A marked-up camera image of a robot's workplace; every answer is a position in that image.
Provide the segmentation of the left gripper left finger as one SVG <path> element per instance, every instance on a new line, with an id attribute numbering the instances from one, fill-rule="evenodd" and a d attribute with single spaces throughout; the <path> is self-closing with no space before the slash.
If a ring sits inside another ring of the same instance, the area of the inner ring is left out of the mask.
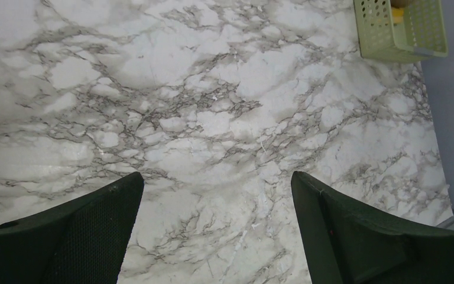
<path id="1" fill-rule="evenodd" d="M 1 224 L 0 283 L 116 283 L 143 191 L 134 172 Z"/>

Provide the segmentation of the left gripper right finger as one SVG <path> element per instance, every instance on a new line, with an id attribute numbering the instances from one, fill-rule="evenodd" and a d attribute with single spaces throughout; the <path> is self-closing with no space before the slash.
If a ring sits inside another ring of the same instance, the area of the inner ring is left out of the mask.
<path id="1" fill-rule="evenodd" d="M 454 231 L 386 213 L 294 172 L 291 191 L 313 283 L 454 283 Z"/>

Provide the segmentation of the yellow brown towel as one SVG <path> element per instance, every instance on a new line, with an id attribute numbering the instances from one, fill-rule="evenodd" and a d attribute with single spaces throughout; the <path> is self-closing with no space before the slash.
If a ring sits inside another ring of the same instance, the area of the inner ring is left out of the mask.
<path id="1" fill-rule="evenodd" d="M 404 21 L 404 9 L 408 7 L 412 0 L 391 0 L 391 12 L 394 25 L 401 24 Z"/>

